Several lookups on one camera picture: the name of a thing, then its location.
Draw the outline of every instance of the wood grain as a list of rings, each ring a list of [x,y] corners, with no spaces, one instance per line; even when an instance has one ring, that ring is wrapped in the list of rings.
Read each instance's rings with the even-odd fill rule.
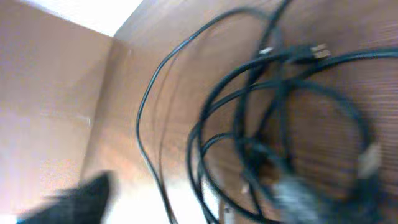
[[[184,38],[221,12],[238,6],[273,10],[279,1],[150,1],[145,0],[116,34],[107,65],[95,125],[89,144],[86,176],[101,169],[116,171],[119,190],[108,220],[166,223],[154,181],[146,170],[132,133],[145,87],[160,61]],[[398,1],[294,1],[279,23],[286,45],[327,43],[332,54],[398,44]],[[149,96],[142,119],[142,137],[159,165],[179,223],[203,223],[187,182],[185,144],[203,101],[215,83],[252,55],[263,24],[236,16],[204,32],[166,65]],[[296,73],[301,68],[289,68]],[[371,121],[382,144],[382,187],[389,199],[386,212],[396,212],[398,197],[398,63],[374,60],[342,65],[312,80],[351,98]],[[243,78],[227,87],[237,89]],[[251,97],[248,123],[254,127],[272,91]],[[234,103],[209,120],[206,135],[231,127]],[[295,165],[314,186],[342,198],[353,183],[359,145],[358,130],[328,98],[298,91],[288,102]],[[280,148],[277,125],[267,129],[272,146]],[[239,204],[251,208],[240,192],[240,168],[228,142],[208,156],[213,175]],[[237,217],[238,223],[248,223]]]

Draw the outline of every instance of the beige wall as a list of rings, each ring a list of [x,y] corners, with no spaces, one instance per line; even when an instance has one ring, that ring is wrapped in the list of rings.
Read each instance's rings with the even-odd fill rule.
[[[0,213],[78,182],[112,39],[0,2]]]

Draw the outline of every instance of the tangled cable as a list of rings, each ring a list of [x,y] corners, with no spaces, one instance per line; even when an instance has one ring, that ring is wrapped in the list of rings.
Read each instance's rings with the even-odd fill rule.
[[[192,185],[193,191],[203,209],[206,220],[208,223],[218,223],[216,217],[212,214],[210,209],[203,198],[203,192],[201,188],[201,182],[203,176],[206,177],[211,188],[220,196],[220,198],[226,202],[230,207],[235,209],[245,217],[254,220],[259,223],[279,223],[274,220],[270,220],[263,215],[262,209],[259,205],[258,198],[254,193],[258,190],[262,196],[264,196],[275,208],[281,211],[282,219],[285,222],[292,222],[292,220],[301,219],[301,221],[308,222],[310,215],[315,217],[317,222],[341,222],[347,220],[355,220],[356,222],[363,223],[374,223],[380,219],[378,212],[378,171],[372,169],[365,176],[358,177],[355,186],[351,192],[349,201],[340,202],[328,198],[325,195],[313,194],[310,188],[307,188],[305,183],[298,180],[295,175],[294,166],[292,165],[292,156],[290,151],[290,137],[287,129],[286,109],[285,101],[289,94],[298,89],[304,89],[311,91],[315,94],[324,95],[332,100],[335,100],[345,114],[352,119],[360,132],[362,143],[361,143],[361,155],[366,156],[369,154],[369,149],[372,149],[372,135],[369,130],[368,122],[361,116],[361,113],[356,109],[354,104],[349,99],[345,98],[336,91],[318,85],[314,82],[306,81],[305,79],[312,76],[315,73],[324,71],[331,67],[337,66],[342,63],[352,62],[354,60],[366,60],[375,58],[398,58],[397,48],[388,49],[374,49],[374,50],[363,50],[359,52],[348,53],[337,57],[328,57],[328,52],[324,45],[298,45],[292,47],[284,47],[282,42],[282,35],[276,24],[281,17],[285,8],[289,5],[291,0],[285,0],[277,8],[277,10],[268,16],[266,13],[251,8],[239,8],[232,11],[228,11],[221,14],[205,24],[198,31],[192,34],[189,38],[184,40],[180,45],[171,51],[171,53],[163,59],[160,65],[157,67],[153,74],[148,87],[144,93],[140,107],[137,112],[136,118],[136,140],[141,151],[141,154],[158,186],[164,207],[166,209],[169,222],[176,223],[176,219],[172,214],[172,209],[165,192],[164,183],[159,179],[153,164],[148,158],[144,146],[141,141],[139,125],[142,116],[142,111],[146,103],[148,94],[156,81],[162,67],[180,50],[186,47],[193,39],[200,35],[204,30],[216,24],[217,22],[240,13],[250,14],[263,21],[267,21],[267,27],[264,30],[263,36],[259,43],[259,46],[254,53],[253,59],[239,66],[225,77],[223,77],[219,83],[216,84],[214,89],[205,101],[203,109],[200,113],[200,118],[192,129],[188,136],[187,141],[187,170],[189,181]],[[277,40],[276,46],[267,48],[268,42],[271,35],[275,35]],[[266,82],[258,82],[260,76],[268,69],[272,63],[277,64],[277,70],[274,72],[273,78]],[[286,64],[305,63],[312,65],[306,71],[294,76],[293,78],[283,78],[283,67]],[[242,89],[230,93],[222,99],[216,101],[217,96],[224,89],[224,87],[234,78],[240,74],[249,71],[247,74],[247,80]],[[247,101],[249,94],[255,90],[262,89],[275,89],[275,97],[271,101],[268,108],[265,110],[260,125],[254,136],[247,136],[245,133],[245,114]],[[227,104],[228,102],[238,99],[238,105],[234,113],[233,129],[228,133],[221,133],[213,136],[209,140],[203,139],[203,128],[205,127],[206,120],[209,116],[214,113],[218,108]],[[267,125],[267,122],[273,112],[277,112],[280,126],[280,136],[282,140],[282,146],[284,148],[284,155],[281,157],[276,154],[266,142],[262,142],[262,130]],[[242,163],[244,170],[243,176],[249,184],[249,189],[252,197],[253,204],[257,210],[256,213],[252,213],[249,210],[238,205],[234,200],[229,198],[217,185],[216,181],[210,175],[206,162],[204,160],[205,154],[214,143],[223,140],[232,139],[234,141],[234,149]],[[197,175],[194,178],[193,167],[192,167],[192,150],[194,144],[198,151],[198,168]],[[281,173],[280,184],[275,188],[272,186],[264,185],[259,180],[259,168],[264,163],[272,163],[273,166]],[[289,205],[289,201],[292,200],[291,196],[288,197],[292,192],[296,193],[299,199],[297,201],[302,203],[302,206],[296,205],[292,208]],[[307,194],[308,197],[305,199],[300,198],[300,194]]]

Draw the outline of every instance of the cord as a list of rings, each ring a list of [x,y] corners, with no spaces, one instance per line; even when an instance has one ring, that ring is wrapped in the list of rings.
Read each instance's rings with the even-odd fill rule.
[[[259,43],[259,47],[254,53],[253,59],[241,66],[237,69],[230,72],[228,75],[223,77],[219,83],[216,84],[213,91],[210,93],[206,102],[203,106],[203,109],[200,113],[200,118],[192,129],[188,136],[187,143],[187,170],[188,170],[188,178],[192,185],[193,192],[197,197],[198,202],[200,203],[203,213],[205,214],[206,220],[208,223],[218,223],[218,220],[211,213],[207,204],[203,199],[203,192],[201,189],[201,182],[203,180],[203,176],[208,180],[211,188],[220,196],[220,198],[225,201],[230,207],[235,209],[240,214],[244,215],[248,219],[251,219],[255,222],[259,223],[279,223],[274,220],[270,220],[265,218],[262,214],[262,210],[258,204],[258,200],[256,195],[254,194],[253,189],[260,191],[260,193],[271,203],[275,208],[281,208],[280,202],[275,199],[275,195],[272,193],[272,189],[269,186],[264,186],[260,183],[258,176],[258,166],[254,166],[253,164],[259,164],[259,166],[265,162],[271,162],[276,166],[279,170],[282,171],[283,174],[294,174],[294,167],[292,165],[292,156],[290,149],[290,138],[289,132],[287,128],[287,118],[286,118],[286,109],[284,107],[284,103],[286,98],[293,91],[297,89],[305,89],[315,94],[325,95],[336,102],[338,102],[341,108],[345,111],[346,115],[351,118],[358,126],[359,132],[362,137],[361,149],[362,152],[365,152],[369,145],[372,143],[372,137],[369,130],[368,121],[366,121],[361,113],[355,108],[354,104],[350,102],[349,99],[343,97],[336,91],[326,88],[324,86],[320,86],[316,83],[305,81],[306,78],[314,75],[315,73],[324,71],[331,67],[337,66],[342,63],[352,62],[354,60],[365,60],[365,59],[376,59],[376,58],[398,58],[398,49],[390,48],[390,49],[374,49],[374,50],[363,50],[359,52],[353,52],[344,54],[337,57],[328,56],[328,52],[325,51],[324,47],[320,47],[321,45],[299,45],[284,48],[282,35],[280,30],[277,28],[277,21],[280,19],[286,7],[289,5],[291,1],[283,1],[282,4],[278,7],[278,9],[272,13],[270,16],[267,16],[266,13],[251,8],[238,8],[233,9],[232,11],[228,11],[224,14],[221,14],[205,24],[198,31],[192,34],[189,38],[184,40],[180,45],[171,51],[171,53],[163,59],[160,65],[157,67],[154,72],[148,87],[145,90],[144,96],[142,97],[142,101],[140,103],[137,117],[136,117],[136,141],[139,147],[139,150],[146,162],[148,169],[150,170],[151,175],[153,176],[157,187],[159,189],[160,195],[162,197],[162,201],[164,203],[164,207],[166,209],[166,213],[170,223],[176,223],[175,217],[172,215],[172,208],[170,206],[169,200],[167,198],[167,193],[165,192],[164,183],[162,183],[159,179],[158,174],[156,173],[153,164],[151,163],[148,155],[145,152],[144,145],[141,141],[139,125],[142,117],[142,112],[147,100],[147,97],[150,93],[150,90],[156,81],[162,67],[180,50],[186,47],[193,39],[195,39],[198,35],[200,35],[204,30],[209,28],[210,26],[216,24],[217,22],[235,14],[246,13],[250,14],[262,21],[268,21],[268,25],[264,29],[264,34]],[[277,39],[277,44],[272,52],[268,52],[267,54],[262,54],[261,50],[264,49],[269,41],[270,36],[274,34]],[[268,66],[271,63],[278,64],[277,70],[274,72],[274,77],[266,82],[258,82],[259,77],[268,70]],[[296,75],[293,78],[283,78],[283,67],[286,64],[309,64],[311,67],[306,71]],[[224,87],[234,78],[239,76],[240,74],[250,71],[246,80],[244,87],[240,90],[237,90],[222,99],[215,101],[219,93],[224,89]],[[254,90],[261,90],[265,88],[275,89],[275,97],[271,101],[269,107],[265,110],[264,116],[260,122],[260,125],[256,131],[256,134],[253,137],[246,136],[245,133],[245,118],[246,118],[246,107],[247,100],[249,98],[250,92]],[[216,111],[221,106],[226,103],[238,99],[238,105],[234,114],[233,121],[233,130],[229,133],[221,133],[213,136],[206,142],[203,140],[203,128],[205,127],[206,120],[208,117]],[[284,147],[284,155],[282,157],[278,156],[274,151],[266,145],[266,142],[260,141],[260,136],[262,135],[262,130],[266,127],[267,121],[271,117],[273,112],[277,111],[279,115],[279,123],[280,123],[280,136],[282,139],[282,145]],[[246,181],[249,183],[252,195],[252,201],[254,206],[256,207],[257,213],[252,213],[246,210],[243,207],[240,207],[236,202],[230,199],[217,185],[216,181],[210,175],[204,157],[209,150],[209,148],[214,145],[214,143],[221,141],[223,139],[232,139],[234,141],[234,149],[236,154],[239,157],[239,160],[244,166],[243,176]],[[192,150],[193,143],[196,143],[196,148],[198,151],[199,161],[198,161],[198,169],[197,169],[197,179],[195,180],[193,175],[192,168]],[[256,153],[261,155],[260,161],[254,161],[251,153]],[[372,181],[365,180],[361,183],[361,185],[356,185],[355,189],[358,192],[358,189],[362,189],[363,186],[367,186],[370,189],[377,190],[377,178],[372,178]]]

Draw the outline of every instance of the bright light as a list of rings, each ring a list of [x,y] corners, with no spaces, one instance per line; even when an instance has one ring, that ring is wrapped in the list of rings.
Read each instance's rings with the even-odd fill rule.
[[[0,215],[0,223],[2,224],[16,224],[17,217],[15,215]]]
[[[142,0],[21,0],[47,13],[113,36]]]

